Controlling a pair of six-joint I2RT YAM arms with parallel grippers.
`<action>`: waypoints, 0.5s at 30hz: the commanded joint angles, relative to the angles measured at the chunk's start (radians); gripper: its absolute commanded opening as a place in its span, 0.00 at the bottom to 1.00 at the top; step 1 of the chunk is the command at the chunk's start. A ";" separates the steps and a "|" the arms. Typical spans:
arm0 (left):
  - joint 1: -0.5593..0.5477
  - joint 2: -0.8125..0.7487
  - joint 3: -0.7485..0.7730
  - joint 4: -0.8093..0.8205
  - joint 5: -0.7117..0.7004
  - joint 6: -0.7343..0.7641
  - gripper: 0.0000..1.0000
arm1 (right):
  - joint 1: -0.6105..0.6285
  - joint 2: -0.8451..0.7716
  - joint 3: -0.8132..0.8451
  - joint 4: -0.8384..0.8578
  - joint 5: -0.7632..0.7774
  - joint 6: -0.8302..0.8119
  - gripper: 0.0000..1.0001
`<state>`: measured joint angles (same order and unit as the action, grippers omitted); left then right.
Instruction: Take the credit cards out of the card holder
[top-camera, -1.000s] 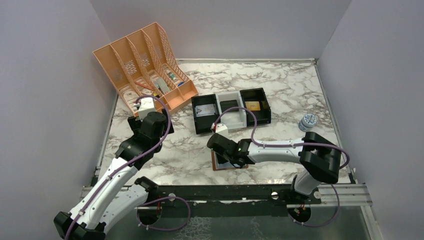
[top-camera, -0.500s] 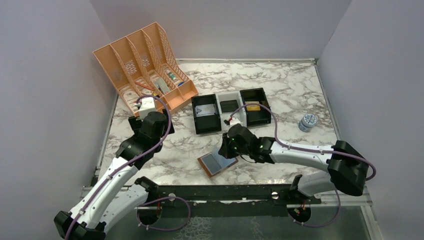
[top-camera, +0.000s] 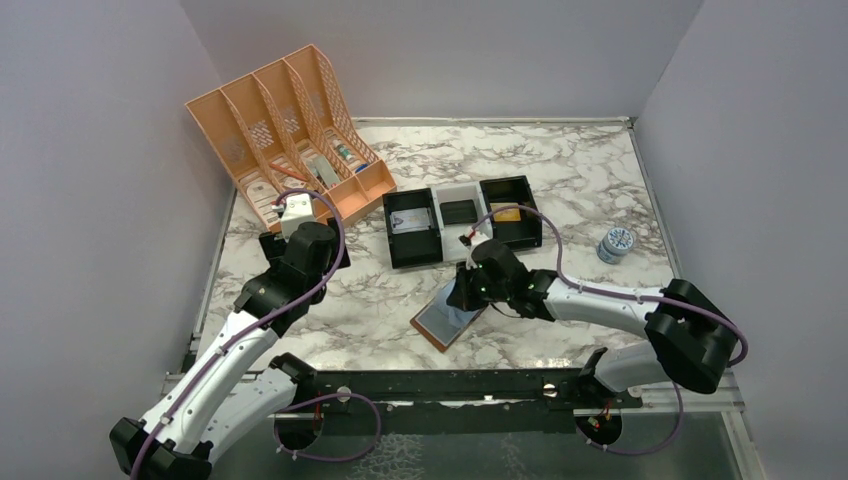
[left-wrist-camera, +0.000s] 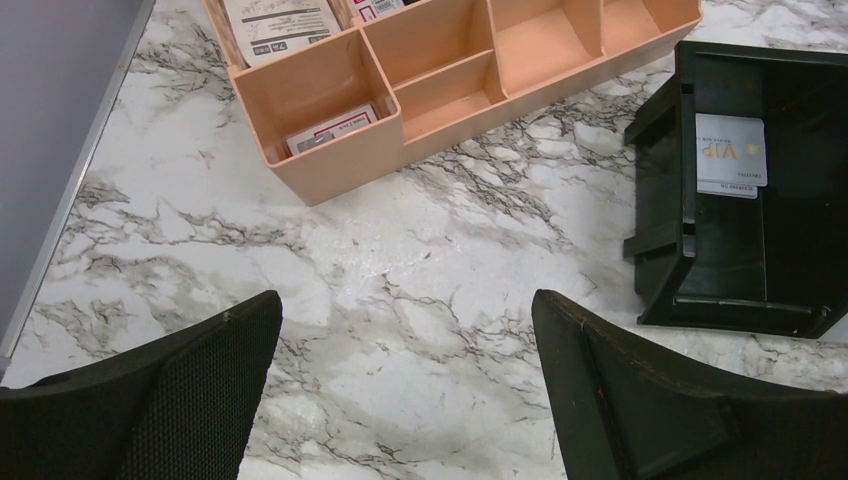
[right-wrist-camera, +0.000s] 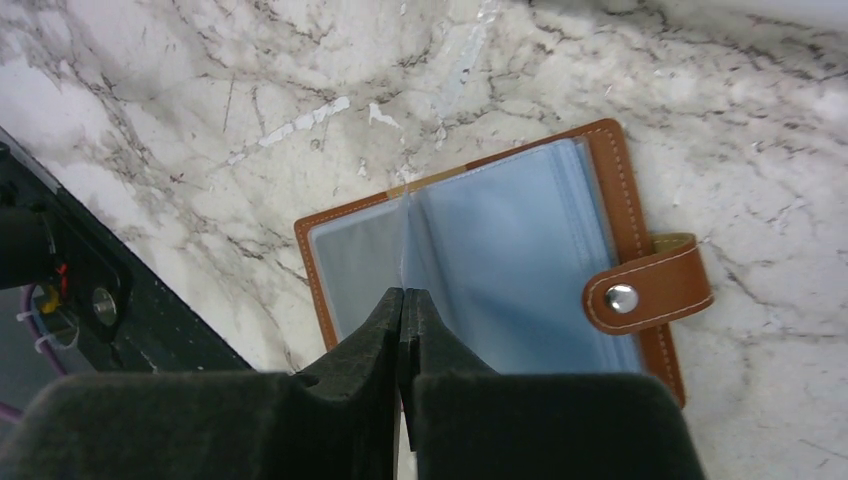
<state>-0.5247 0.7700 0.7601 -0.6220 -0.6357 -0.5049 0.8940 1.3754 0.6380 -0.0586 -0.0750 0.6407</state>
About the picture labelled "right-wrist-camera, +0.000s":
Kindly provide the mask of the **brown leather card holder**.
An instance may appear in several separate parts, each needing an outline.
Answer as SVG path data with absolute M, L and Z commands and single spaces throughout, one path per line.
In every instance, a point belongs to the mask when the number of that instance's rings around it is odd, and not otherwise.
M 714 300 L 698 240 L 653 233 L 611 118 L 298 219 L 324 343 L 424 289 L 506 374 L 630 372 L 685 398 L 674 321 Z

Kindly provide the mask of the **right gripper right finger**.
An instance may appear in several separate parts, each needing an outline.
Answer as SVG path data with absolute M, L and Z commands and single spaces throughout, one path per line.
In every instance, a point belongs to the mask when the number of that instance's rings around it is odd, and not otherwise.
M 399 387 L 422 479 L 701 479 L 668 389 L 630 373 L 498 374 L 403 298 Z

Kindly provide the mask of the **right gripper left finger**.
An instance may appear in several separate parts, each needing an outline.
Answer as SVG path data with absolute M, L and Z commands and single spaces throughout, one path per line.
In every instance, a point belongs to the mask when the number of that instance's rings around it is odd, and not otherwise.
M 87 374 L 44 389 L 5 479 L 393 479 L 401 289 L 294 374 Z

